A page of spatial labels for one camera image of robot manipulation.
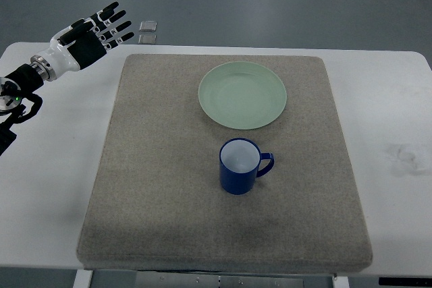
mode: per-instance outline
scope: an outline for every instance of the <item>gray floor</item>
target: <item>gray floor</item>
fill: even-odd
[[[134,32],[156,20],[158,45],[416,51],[432,65],[432,0],[0,0],[0,53],[14,42],[48,42],[113,1]],[[128,41],[137,42],[138,33]],[[0,287],[72,287],[74,273],[0,268]],[[133,283],[129,272],[96,272],[92,288]],[[351,284],[375,287],[377,278]]]

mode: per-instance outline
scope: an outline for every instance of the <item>mug handle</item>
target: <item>mug handle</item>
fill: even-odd
[[[261,170],[258,170],[258,172],[256,173],[257,178],[265,175],[271,170],[271,168],[273,168],[273,165],[275,165],[275,157],[273,156],[273,153],[261,153],[261,160],[270,160],[270,162]]]

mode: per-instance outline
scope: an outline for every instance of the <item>blue mug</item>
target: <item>blue mug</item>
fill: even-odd
[[[270,162],[261,170],[262,160]],[[273,168],[272,153],[261,153],[259,147],[246,138],[233,138],[219,151],[219,178],[222,188],[234,195],[245,194],[252,189],[255,179]]]

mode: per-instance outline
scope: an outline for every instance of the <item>green plate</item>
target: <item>green plate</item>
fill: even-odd
[[[198,99],[217,123],[254,129],[281,115],[287,96],[284,83],[270,69],[253,62],[228,62],[207,72]]]

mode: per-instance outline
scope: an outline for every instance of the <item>plate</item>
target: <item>plate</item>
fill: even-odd
[[[201,80],[198,99],[217,123],[234,129],[263,127],[284,111],[284,83],[270,69],[253,62],[228,62]]]

